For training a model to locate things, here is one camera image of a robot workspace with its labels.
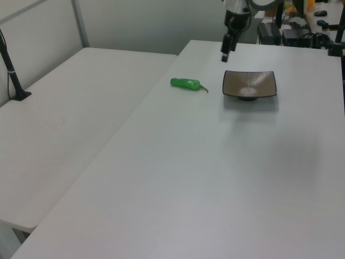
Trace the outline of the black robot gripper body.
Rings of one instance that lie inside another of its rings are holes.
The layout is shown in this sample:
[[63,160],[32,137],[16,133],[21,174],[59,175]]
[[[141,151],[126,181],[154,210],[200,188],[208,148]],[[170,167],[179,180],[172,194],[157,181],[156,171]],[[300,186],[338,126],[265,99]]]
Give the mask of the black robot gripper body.
[[233,36],[245,32],[250,26],[250,13],[235,13],[229,10],[225,13],[225,26],[227,27],[227,34]]

